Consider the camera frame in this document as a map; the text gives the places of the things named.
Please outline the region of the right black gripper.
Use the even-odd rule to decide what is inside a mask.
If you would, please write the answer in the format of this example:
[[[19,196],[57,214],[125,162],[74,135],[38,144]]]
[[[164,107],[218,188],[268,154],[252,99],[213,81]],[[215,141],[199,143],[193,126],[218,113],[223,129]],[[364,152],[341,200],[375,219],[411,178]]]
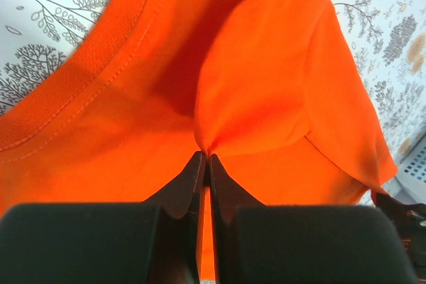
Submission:
[[[394,224],[414,267],[425,267],[425,204],[403,204],[373,192],[373,203]]]

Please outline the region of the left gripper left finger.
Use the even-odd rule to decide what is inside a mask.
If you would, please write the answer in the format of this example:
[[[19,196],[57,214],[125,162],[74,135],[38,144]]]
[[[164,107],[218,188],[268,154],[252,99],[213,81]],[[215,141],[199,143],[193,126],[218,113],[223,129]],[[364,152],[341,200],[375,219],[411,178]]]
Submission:
[[[1,218],[2,283],[199,283],[206,157],[142,202],[32,203]]]

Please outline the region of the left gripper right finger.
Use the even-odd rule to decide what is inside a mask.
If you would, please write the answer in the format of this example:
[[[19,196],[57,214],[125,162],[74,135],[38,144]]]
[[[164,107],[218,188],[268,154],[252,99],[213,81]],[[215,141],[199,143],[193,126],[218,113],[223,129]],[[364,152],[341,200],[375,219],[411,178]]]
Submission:
[[[209,161],[218,283],[414,283],[391,221],[369,206],[267,206]]]

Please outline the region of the orange t-shirt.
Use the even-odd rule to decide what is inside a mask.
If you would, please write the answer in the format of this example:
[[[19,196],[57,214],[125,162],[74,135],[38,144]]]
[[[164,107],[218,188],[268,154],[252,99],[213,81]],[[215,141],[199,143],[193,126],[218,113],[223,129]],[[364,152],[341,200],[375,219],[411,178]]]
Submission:
[[[359,206],[397,171],[331,0],[109,0],[1,112],[1,218],[142,202],[206,157],[200,281],[215,279],[209,161],[267,206]]]

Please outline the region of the white plastic basket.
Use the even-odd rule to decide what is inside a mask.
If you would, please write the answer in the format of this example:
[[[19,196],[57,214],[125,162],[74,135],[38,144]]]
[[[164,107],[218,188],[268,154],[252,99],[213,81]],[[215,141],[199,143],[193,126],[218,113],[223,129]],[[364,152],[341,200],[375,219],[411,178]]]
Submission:
[[[425,204],[425,135],[400,161],[398,173],[385,187],[403,204]]]

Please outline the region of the floral table mat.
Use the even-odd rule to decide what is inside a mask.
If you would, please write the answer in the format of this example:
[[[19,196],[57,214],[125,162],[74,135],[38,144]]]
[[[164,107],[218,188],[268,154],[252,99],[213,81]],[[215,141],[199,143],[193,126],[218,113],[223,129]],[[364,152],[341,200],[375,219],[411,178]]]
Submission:
[[[79,47],[109,0],[1,0],[1,112]],[[396,162],[425,135],[425,0],[331,0]]]

